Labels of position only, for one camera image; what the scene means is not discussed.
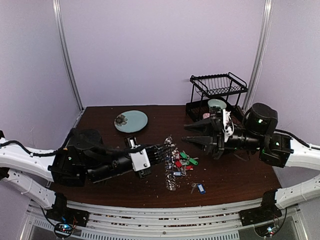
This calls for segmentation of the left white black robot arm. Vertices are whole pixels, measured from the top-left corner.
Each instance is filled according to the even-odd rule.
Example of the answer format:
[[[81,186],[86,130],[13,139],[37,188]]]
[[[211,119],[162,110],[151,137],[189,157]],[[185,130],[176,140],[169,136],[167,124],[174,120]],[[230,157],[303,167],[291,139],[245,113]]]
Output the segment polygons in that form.
[[[96,184],[129,172],[143,179],[152,167],[170,160],[175,144],[167,137],[162,144],[139,144],[134,136],[125,138],[125,148],[103,143],[96,129],[71,129],[61,147],[43,150],[24,146],[0,135],[0,179],[12,184],[43,209],[51,210],[61,222],[72,218],[62,193],[43,189],[28,175],[67,187],[83,187],[86,180]]]

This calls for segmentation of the pile of tagged keys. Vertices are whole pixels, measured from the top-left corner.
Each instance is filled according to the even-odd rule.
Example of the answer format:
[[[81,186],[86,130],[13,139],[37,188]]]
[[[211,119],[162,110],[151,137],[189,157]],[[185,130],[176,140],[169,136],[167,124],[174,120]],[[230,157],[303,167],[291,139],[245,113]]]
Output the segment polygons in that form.
[[[193,171],[194,167],[199,164],[198,160],[198,157],[190,157],[185,151],[175,149],[165,160],[165,172],[174,177],[184,177],[187,171]]]

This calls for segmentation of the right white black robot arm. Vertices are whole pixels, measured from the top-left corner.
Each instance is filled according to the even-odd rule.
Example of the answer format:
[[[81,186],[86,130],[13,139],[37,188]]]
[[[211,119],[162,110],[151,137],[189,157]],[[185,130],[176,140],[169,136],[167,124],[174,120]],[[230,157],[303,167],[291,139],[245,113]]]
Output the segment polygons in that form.
[[[243,150],[259,153],[259,160],[273,167],[320,169],[320,147],[277,129],[278,113],[264,103],[253,104],[240,126],[233,123],[225,108],[214,106],[209,114],[185,125],[185,130],[199,135],[183,137],[183,142],[197,146],[214,159]]]

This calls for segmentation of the blue tagged key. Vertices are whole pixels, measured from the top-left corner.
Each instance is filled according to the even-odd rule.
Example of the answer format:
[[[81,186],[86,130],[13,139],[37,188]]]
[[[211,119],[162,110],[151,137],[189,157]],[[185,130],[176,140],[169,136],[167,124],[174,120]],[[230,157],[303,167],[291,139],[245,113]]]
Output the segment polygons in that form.
[[[195,192],[196,190],[198,190],[198,192],[199,192],[200,194],[202,194],[202,195],[206,193],[206,190],[205,190],[204,186],[203,186],[201,183],[195,183],[195,182],[193,182],[193,183],[191,184],[190,194],[192,195],[193,192]]]

